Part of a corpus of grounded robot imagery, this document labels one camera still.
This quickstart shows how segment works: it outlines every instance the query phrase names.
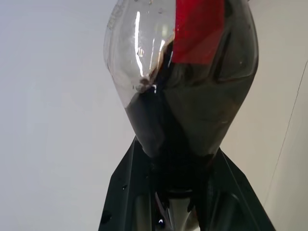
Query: red tape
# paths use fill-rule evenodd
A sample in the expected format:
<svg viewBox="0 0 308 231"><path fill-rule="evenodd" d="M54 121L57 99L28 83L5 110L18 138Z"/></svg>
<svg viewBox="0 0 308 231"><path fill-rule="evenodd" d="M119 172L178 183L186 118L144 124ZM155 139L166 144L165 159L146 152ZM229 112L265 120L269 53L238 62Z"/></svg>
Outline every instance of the red tape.
<svg viewBox="0 0 308 231"><path fill-rule="evenodd" d="M224 30L224 0L176 0L174 63L211 64Z"/></svg>

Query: white wall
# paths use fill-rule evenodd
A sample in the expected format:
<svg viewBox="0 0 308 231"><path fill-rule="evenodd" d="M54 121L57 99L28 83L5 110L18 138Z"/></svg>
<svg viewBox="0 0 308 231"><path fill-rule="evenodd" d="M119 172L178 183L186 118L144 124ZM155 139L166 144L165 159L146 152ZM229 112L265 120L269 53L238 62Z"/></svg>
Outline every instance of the white wall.
<svg viewBox="0 0 308 231"><path fill-rule="evenodd" d="M115 0L0 1L0 230L95 231L133 131L103 62Z"/></svg>
<svg viewBox="0 0 308 231"><path fill-rule="evenodd" d="M277 163L265 208L278 231L308 227L308 68Z"/></svg>
<svg viewBox="0 0 308 231"><path fill-rule="evenodd" d="M250 6L259 68L222 148L265 204L308 59L308 1L252 0Z"/></svg>

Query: dark liquid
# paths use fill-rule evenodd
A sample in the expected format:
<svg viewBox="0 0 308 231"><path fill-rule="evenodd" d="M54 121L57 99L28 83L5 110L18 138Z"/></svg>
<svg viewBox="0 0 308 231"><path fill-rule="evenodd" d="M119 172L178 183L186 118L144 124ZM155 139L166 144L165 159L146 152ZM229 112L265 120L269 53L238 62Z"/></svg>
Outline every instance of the dark liquid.
<svg viewBox="0 0 308 231"><path fill-rule="evenodd" d="M155 88L136 94L126 108L148 156L185 159L217 152L251 86L253 76L219 83L207 65L168 64Z"/></svg>

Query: white background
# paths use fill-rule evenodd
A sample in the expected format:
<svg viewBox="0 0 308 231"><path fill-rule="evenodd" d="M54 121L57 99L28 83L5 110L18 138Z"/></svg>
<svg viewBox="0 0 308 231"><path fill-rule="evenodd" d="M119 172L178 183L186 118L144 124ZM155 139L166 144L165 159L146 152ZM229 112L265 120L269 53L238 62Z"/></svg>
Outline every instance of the white background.
<svg viewBox="0 0 308 231"><path fill-rule="evenodd" d="M103 63L114 4L0 0L0 230L97 230L134 136ZM308 2L250 4L259 70L222 147L277 230L306 230Z"/></svg>

